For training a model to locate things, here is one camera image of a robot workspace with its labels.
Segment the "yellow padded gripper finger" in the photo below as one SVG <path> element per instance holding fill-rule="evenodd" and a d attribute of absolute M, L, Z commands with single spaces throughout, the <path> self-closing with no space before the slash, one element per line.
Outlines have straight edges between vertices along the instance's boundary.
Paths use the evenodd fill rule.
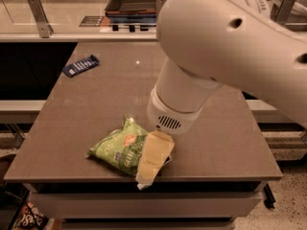
<path fill-rule="evenodd" d="M 148 134 L 135 177 L 139 186 L 151 186 L 154 183 L 174 146 L 172 137 L 164 132 L 155 130 Z"/>

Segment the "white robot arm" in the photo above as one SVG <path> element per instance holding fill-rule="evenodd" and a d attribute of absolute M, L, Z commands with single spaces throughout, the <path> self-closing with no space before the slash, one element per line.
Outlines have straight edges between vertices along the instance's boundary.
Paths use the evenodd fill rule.
<path fill-rule="evenodd" d="M 153 184 L 174 142 L 222 85 L 271 104 L 307 125 L 307 42 L 271 21 L 266 0 L 167 0 L 156 20 L 166 55 L 147 107 L 154 131 L 137 168 Z"/>

